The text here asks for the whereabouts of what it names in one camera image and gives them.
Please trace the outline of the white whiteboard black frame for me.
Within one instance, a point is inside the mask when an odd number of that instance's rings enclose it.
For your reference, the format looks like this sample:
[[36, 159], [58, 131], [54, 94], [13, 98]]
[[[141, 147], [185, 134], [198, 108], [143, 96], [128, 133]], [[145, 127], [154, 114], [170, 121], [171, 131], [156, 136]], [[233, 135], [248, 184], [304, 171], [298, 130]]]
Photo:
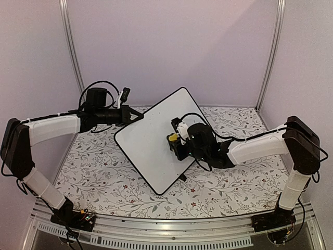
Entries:
[[201, 122], [204, 117], [185, 87], [148, 108], [142, 120], [114, 134], [117, 146], [157, 195], [163, 195], [195, 162], [191, 157], [179, 161], [167, 142], [167, 136], [174, 132], [172, 119], [183, 115], [187, 115], [187, 125]]

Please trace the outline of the yellow black whiteboard eraser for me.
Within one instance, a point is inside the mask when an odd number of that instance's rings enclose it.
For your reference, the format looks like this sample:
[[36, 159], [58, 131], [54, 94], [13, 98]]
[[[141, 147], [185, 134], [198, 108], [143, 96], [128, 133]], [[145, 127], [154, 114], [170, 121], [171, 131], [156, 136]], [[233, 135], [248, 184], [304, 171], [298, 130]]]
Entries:
[[168, 142], [174, 143], [178, 140], [178, 134], [172, 133], [172, 134], [168, 135], [166, 138], [167, 138]]

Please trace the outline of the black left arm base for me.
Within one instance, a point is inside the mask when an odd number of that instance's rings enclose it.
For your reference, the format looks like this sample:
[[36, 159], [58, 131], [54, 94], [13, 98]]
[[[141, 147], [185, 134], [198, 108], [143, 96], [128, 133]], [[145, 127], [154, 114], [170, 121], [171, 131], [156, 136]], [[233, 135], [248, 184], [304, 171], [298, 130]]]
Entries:
[[50, 221], [61, 226], [92, 232], [96, 213], [88, 209], [74, 210], [73, 202], [65, 198], [64, 204], [59, 209], [53, 209]]

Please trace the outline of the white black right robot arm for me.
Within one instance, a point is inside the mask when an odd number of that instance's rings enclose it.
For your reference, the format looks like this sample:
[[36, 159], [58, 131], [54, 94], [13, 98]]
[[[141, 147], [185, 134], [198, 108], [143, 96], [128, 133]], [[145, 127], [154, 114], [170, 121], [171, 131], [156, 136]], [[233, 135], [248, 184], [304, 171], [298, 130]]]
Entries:
[[249, 160], [273, 155], [290, 155], [293, 167], [277, 201], [277, 209], [269, 216], [273, 227], [289, 219], [301, 193], [321, 166], [319, 137], [298, 117], [288, 117], [276, 129], [246, 139], [218, 135], [206, 122], [188, 126], [183, 118], [171, 121], [174, 133], [167, 135], [170, 150], [179, 161], [192, 157], [203, 161], [208, 169], [228, 169]]

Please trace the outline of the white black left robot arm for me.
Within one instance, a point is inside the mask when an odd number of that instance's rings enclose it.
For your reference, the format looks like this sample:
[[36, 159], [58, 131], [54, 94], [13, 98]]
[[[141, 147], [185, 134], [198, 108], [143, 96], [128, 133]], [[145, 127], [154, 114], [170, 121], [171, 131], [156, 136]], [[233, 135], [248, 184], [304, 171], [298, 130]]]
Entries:
[[112, 97], [110, 91], [90, 86], [74, 110], [25, 120], [11, 118], [1, 144], [2, 167], [8, 168], [9, 173], [2, 175], [15, 178], [25, 195], [32, 194], [58, 210], [58, 219], [73, 226], [78, 220], [76, 212], [69, 208], [73, 203], [36, 166], [35, 148], [61, 137], [94, 131], [100, 124], [121, 127], [142, 120], [143, 113], [125, 104], [129, 92], [126, 87], [116, 91], [118, 97], [107, 104], [107, 97]]

